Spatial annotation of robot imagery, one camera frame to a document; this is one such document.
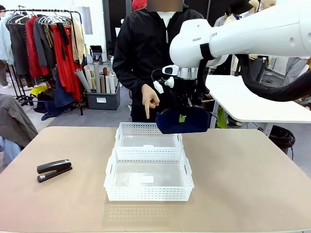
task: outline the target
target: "green object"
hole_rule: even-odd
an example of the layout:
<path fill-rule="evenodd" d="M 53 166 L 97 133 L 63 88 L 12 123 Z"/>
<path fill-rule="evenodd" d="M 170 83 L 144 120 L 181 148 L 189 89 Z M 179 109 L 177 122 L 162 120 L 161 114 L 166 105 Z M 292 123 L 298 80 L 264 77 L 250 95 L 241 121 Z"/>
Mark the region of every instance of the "green object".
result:
<path fill-rule="evenodd" d="M 218 113 L 217 113 L 217 126 L 220 129 L 226 129 L 227 128 L 227 122 L 226 122 L 226 118 L 225 118 L 225 111 L 222 107 L 218 108 Z"/>
<path fill-rule="evenodd" d="M 185 123 L 187 116 L 179 115 L 179 123 Z"/>

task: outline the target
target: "green tag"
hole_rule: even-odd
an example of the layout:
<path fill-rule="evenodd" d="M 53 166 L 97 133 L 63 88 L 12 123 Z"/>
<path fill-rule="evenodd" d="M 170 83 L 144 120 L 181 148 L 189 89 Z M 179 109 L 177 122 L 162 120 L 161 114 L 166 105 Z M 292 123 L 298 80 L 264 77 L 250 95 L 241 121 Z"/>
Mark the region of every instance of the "green tag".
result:
<path fill-rule="evenodd" d="M 179 115 L 179 123 L 185 123 L 187 116 Z"/>

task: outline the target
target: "man in black jacket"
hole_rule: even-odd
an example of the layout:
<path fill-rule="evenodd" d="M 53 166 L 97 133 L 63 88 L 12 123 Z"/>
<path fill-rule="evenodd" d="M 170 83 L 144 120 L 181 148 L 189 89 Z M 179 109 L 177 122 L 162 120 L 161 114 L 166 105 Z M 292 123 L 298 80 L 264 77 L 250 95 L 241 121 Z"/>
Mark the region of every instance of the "man in black jacket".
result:
<path fill-rule="evenodd" d="M 155 122 L 156 113 L 171 105 L 170 97 L 155 92 L 151 74 L 173 64 L 170 44 L 183 22 L 203 18 L 187 5 L 181 9 L 181 4 L 181 0 L 148 0 L 147 7 L 130 13 L 122 24 L 113 70 L 133 93 L 133 122 Z"/>

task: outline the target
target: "table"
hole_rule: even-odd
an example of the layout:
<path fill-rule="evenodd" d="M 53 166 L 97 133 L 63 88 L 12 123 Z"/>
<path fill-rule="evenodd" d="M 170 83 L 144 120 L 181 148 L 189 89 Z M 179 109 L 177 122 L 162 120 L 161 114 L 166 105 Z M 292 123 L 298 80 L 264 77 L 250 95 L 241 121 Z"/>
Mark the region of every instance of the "table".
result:
<path fill-rule="evenodd" d="M 275 102 L 263 99 L 244 85 L 241 77 L 208 75 L 206 86 L 215 99 L 213 113 L 219 105 L 237 121 L 263 122 L 263 132 L 269 136 L 273 123 L 311 123 L 311 111 L 295 102 Z M 216 118 L 211 120 L 215 128 Z"/>
<path fill-rule="evenodd" d="M 183 135 L 195 185 L 188 202 L 109 202 L 103 183 L 115 132 L 44 129 L 0 175 L 0 231 L 311 229 L 311 180 L 258 130 Z M 73 170 L 37 182 L 37 165 L 62 159 L 70 159 Z"/>

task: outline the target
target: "person's right hand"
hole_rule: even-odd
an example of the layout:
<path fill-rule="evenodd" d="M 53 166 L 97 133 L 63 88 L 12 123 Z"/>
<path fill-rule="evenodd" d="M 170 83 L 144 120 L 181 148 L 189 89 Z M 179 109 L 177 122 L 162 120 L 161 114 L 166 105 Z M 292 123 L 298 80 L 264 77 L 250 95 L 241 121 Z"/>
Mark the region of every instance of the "person's right hand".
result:
<path fill-rule="evenodd" d="M 248 55 L 248 58 L 254 61 L 258 58 L 258 56 L 255 54 L 250 54 L 250 55 Z"/>
<path fill-rule="evenodd" d="M 160 100 L 156 92 L 147 84 L 144 84 L 141 88 L 142 92 L 142 104 L 145 106 L 147 119 L 150 118 L 149 108 L 156 108 L 160 104 Z"/>

